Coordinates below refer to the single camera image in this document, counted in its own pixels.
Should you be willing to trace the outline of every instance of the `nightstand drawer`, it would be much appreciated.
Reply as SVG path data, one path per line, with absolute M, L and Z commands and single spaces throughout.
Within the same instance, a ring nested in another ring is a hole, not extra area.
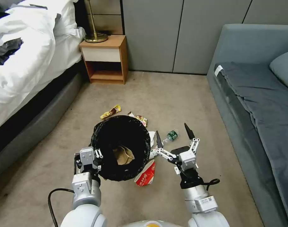
M 87 48 L 82 47 L 85 61 L 120 62 L 120 51 L 117 48 Z

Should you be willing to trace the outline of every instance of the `nightstand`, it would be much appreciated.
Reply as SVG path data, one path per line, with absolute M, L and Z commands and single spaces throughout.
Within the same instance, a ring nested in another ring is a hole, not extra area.
M 91 83 L 125 84 L 128 74 L 126 36 L 111 35 L 101 43 L 80 43 Z

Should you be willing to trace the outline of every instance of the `yellow snack wrapper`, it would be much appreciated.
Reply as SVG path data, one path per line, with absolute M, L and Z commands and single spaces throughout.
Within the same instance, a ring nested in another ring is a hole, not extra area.
M 141 115 L 134 115 L 131 111 L 127 114 L 130 117 L 134 117 L 136 119 L 138 119 L 140 122 L 142 122 L 142 124 L 147 127 L 147 118 L 141 116 Z
M 111 115 L 114 115 L 117 112 L 120 112 L 120 111 L 121 111 L 121 106 L 116 105 L 110 111 L 107 111 L 104 114 L 102 114 L 100 118 L 103 120 L 103 119 L 105 119 Z

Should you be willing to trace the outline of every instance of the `brass lamp base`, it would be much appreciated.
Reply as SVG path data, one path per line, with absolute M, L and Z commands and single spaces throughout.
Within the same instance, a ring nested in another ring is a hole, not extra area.
M 103 33 L 98 33 L 96 38 L 94 35 L 86 35 L 84 40 L 88 43 L 100 43 L 108 40 L 108 36 Z

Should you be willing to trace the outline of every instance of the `floor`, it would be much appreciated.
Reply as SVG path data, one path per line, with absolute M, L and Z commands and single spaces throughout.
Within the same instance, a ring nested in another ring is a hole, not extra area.
M 161 137 L 178 130 L 171 150 L 189 144 L 184 122 L 200 138 L 199 175 L 205 181 L 219 178 L 210 193 L 230 226 L 263 226 L 241 171 L 206 77 L 130 72 L 126 85 L 85 84 L 57 127 L 0 178 L 0 227 L 53 226 L 47 196 L 54 188 L 70 188 L 73 157 L 90 142 L 100 115 L 116 104 L 121 114 L 132 111 L 148 119 L 147 129 Z M 173 165 L 156 157 L 151 185 L 138 187 L 133 180 L 102 179 L 102 210 L 108 226 L 144 219 L 160 219 L 187 226 L 190 214 L 184 204 L 180 177 Z M 57 192 L 52 197 L 61 223 L 70 211 L 72 197 Z

